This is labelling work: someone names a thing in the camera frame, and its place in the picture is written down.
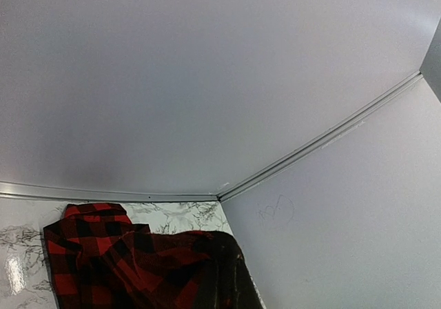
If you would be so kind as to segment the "red black plaid shirt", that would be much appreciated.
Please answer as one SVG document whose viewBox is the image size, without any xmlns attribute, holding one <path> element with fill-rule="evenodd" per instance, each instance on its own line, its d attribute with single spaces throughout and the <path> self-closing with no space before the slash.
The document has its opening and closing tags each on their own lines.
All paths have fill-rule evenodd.
<svg viewBox="0 0 441 309">
<path fill-rule="evenodd" d="M 193 308 L 214 239 L 153 233 L 115 203 L 69 204 L 43 236 L 60 308 Z"/>
</svg>

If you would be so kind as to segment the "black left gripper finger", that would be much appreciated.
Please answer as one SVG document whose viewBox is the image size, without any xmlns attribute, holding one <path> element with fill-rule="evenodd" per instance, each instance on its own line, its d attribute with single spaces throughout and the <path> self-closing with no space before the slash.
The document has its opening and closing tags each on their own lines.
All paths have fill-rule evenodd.
<svg viewBox="0 0 441 309">
<path fill-rule="evenodd" d="M 258 293 L 235 238 L 226 232 L 207 232 L 203 253 L 204 308 L 262 308 Z"/>
</svg>

